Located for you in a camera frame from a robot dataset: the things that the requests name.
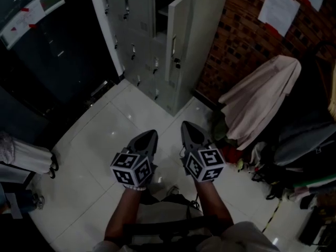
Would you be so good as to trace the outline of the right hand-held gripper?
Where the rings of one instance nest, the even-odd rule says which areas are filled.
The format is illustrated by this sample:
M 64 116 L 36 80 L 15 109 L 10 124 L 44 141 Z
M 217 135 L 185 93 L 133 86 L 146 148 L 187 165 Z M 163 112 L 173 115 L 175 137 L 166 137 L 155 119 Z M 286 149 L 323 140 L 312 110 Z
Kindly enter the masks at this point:
M 212 143 L 209 133 L 199 125 L 183 121 L 181 138 L 184 155 L 181 157 L 186 175 L 197 182 L 213 181 L 226 167 L 221 151 Z

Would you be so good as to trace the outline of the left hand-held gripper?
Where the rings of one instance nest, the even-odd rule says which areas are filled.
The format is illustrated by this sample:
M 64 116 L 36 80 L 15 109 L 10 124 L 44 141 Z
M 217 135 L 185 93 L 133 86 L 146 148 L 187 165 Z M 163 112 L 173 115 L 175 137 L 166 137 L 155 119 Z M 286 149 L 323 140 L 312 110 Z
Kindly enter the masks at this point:
M 115 179 L 133 188 L 146 186 L 154 174 L 153 156 L 157 145 L 156 130 L 143 132 L 133 138 L 112 160 L 110 170 Z

